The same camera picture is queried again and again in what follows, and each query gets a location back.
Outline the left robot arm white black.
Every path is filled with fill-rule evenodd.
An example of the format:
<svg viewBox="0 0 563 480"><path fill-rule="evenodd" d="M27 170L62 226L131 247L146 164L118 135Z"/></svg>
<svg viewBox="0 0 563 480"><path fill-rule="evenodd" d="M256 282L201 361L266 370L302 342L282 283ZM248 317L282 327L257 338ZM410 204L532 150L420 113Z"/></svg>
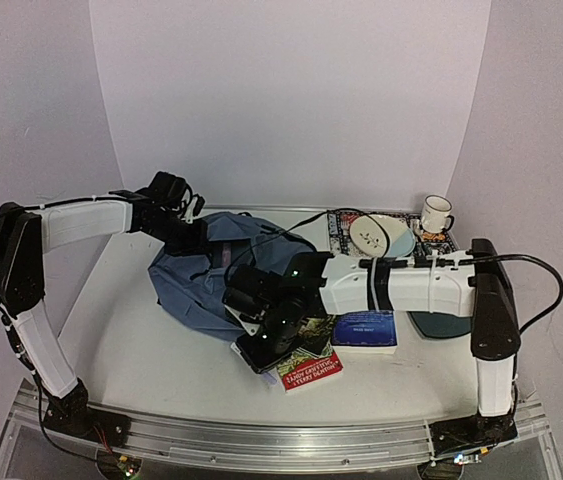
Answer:
<svg viewBox="0 0 563 480"><path fill-rule="evenodd" d="M204 208L202 194L166 171L137 190L0 206L0 321L14 354L51 396L64 399L81 388L46 302L59 254L133 234L186 253L206 237Z"/></svg>

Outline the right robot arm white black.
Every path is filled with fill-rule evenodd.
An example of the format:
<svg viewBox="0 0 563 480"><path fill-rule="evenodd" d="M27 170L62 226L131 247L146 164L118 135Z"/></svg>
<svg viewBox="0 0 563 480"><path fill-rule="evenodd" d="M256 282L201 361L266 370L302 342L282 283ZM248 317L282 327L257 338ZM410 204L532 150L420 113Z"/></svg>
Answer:
<svg viewBox="0 0 563 480"><path fill-rule="evenodd" d="M427 312L470 321L478 412L499 417L513 406L514 359L521 346L514 294L492 244L427 257L362 259L326 251L294 255L283 273L241 264L222 303L245 333L236 341L256 373L296 350L308 318L369 311Z"/></svg>

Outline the cream and blue plate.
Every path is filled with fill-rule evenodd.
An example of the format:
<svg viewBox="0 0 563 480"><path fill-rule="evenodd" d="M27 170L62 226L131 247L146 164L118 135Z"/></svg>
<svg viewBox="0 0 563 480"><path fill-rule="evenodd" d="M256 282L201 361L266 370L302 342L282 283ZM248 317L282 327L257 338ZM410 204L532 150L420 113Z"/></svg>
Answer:
<svg viewBox="0 0 563 480"><path fill-rule="evenodd" d="M405 257L416 245L413 231L402 219L388 215L360 216L349 227L352 244L367 257Z"/></svg>

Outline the dark teal square plate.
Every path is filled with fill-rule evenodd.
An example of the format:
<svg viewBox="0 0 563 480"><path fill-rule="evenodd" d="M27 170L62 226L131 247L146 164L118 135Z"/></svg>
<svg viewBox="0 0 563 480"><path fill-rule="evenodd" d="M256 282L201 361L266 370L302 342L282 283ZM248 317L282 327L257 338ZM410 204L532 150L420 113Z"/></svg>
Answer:
<svg viewBox="0 0 563 480"><path fill-rule="evenodd" d="M446 340L459 338L471 332L469 317L430 312L409 312L408 316L423 338Z"/></svg>

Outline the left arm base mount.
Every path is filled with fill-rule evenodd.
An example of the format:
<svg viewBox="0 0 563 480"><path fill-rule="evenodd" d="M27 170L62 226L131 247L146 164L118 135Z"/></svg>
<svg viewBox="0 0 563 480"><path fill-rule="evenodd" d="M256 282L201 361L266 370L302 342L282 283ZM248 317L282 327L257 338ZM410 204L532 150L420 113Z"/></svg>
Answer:
<svg viewBox="0 0 563 480"><path fill-rule="evenodd" d="M115 448L126 445L131 419L83 403L51 403L42 417L42 425L53 432Z"/></svg>

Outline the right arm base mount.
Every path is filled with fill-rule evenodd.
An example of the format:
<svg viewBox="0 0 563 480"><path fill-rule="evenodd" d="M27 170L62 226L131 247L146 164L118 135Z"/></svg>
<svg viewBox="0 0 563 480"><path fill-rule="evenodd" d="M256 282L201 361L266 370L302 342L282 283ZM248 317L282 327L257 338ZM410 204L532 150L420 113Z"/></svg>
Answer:
<svg viewBox="0 0 563 480"><path fill-rule="evenodd" d="M511 414L483 417L479 413L429 425L435 460L480 452L514 440L517 428Z"/></svg>

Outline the white pen purple cap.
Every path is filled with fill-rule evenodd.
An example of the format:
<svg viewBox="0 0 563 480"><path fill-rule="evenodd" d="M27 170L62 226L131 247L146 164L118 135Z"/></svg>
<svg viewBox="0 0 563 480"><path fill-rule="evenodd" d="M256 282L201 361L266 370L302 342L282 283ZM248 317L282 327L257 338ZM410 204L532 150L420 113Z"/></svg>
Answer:
<svg viewBox="0 0 563 480"><path fill-rule="evenodd" d="M270 373L270 372L265 372L265 373L263 373L263 374L262 374L262 378L263 378L266 382L268 382L270 385L276 385L277 382L278 382L277 377L276 377L274 374Z"/></svg>

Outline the blue orange back-cover book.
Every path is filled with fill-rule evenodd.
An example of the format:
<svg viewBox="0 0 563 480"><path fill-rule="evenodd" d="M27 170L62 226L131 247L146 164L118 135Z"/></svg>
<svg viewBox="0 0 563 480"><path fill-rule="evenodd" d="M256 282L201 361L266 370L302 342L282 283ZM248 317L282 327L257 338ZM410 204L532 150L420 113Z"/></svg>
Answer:
<svg viewBox="0 0 563 480"><path fill-rule="evenodd" d="M364 311L341 315L331 336L335 349L352 353L394 354L398 347L391 311Z"/></svg>

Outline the aluminium table front rail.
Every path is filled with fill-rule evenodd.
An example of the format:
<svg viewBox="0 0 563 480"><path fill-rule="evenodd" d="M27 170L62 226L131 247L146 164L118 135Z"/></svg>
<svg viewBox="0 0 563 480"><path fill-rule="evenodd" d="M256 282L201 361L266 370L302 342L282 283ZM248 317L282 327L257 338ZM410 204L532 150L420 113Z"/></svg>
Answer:
<svg viewBox="0 0 563 480"><path fill-rule="evenodd" d="M0 479L100 477L96 441L43 433L45 407L28 383L18 391L0 438ZM562 479L563 468L543 406L537 399L516 410L517 436L483 452L440 451L425 420L359 426L261 426L168 417L116 407L105 412L126 422L113 436L118 452L152 465L243 474L327 475L393 473L428 463L463 461L466 479Z"/></svg>

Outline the white enamel mug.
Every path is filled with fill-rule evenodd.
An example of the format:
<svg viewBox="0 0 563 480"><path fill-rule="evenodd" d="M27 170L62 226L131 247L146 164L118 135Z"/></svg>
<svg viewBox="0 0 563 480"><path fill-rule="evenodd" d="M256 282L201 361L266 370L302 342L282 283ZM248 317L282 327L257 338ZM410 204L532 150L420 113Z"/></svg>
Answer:
<svg viewBox="0 0 563 480"><path fill-rule="evenodd" d="M420 214L423 231L433 234L447 232L452 229L454 222L452 204L448 199L439 195L428 195L424 199Z"/></svg>

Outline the red treehouse comic book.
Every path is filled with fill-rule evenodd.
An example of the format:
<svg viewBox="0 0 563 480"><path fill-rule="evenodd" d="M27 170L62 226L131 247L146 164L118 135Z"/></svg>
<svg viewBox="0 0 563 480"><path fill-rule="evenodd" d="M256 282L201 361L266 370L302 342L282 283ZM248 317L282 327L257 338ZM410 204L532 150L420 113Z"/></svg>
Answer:
<svg viewBox="0 0 563 480"><path fill-rule="evenodd" d="M319 354L299 348L275 367L286 394L321 384L342 372L343 364L330 343Z"/></svg>

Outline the green fantasy cover book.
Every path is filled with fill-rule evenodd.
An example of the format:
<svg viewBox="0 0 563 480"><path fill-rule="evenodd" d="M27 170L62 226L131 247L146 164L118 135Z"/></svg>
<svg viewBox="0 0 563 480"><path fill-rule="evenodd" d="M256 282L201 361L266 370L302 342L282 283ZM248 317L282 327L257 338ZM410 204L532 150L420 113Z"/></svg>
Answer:
<svg viewBox="0 0 563 480"><path fill-rule="evenodd" d="M320 355L329 344L337 317L310 318L299 330L300 347L314 355Z"/></svg>

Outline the patterned black placemat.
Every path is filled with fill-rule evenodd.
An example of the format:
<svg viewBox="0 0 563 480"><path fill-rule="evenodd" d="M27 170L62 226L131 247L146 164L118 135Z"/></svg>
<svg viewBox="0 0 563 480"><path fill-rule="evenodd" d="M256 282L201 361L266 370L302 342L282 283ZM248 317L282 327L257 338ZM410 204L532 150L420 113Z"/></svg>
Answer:
<svg viewBox="0 0 563 480"><path fill-rule="evenodd" d="M355 209L341 209L327 215L330 250L335 254L352 257L373 258L363 255L353 244L349 236L351 223L360 216L371 214L388 215L402 219L413 231L416 245L413 252L405 257L426 257L435 254L445 255L458 250L455 241L448 232L433 234L425 232L420 227L420 215L407 212L362 212Z"/></svg>

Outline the blue student backpack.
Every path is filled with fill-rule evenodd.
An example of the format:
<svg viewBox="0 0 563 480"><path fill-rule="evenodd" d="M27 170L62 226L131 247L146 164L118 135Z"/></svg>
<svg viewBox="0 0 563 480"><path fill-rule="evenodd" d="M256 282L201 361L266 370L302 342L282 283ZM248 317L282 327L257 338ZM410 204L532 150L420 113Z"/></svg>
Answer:
<svg viewBox="0 0 563 480"><path fill-rule="evenodd" d="M226 314L222 303L225 275L242 264L282 274L292 257L314 252L305 238L248 213L218 212L207 222L207 244L193 255L168 255L161 249L148 268L157 303L175 320L196 332L232 342L244 333ZM219 242L232 243L232 262L220 268L216 260Z"/></svg>

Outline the Little Women book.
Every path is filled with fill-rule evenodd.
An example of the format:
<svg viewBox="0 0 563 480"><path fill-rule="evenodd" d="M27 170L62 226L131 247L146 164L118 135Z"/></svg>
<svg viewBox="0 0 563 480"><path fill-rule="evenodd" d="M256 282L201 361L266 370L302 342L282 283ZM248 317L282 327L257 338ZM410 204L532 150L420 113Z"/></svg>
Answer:
<svg viewBox="0 0 563 480"><path fill-rule="evenodd" d="M235 346L242 359L256 374L270 371L292 352L289 347L280 347L268 334L243 334L236 339Z"/></svg>

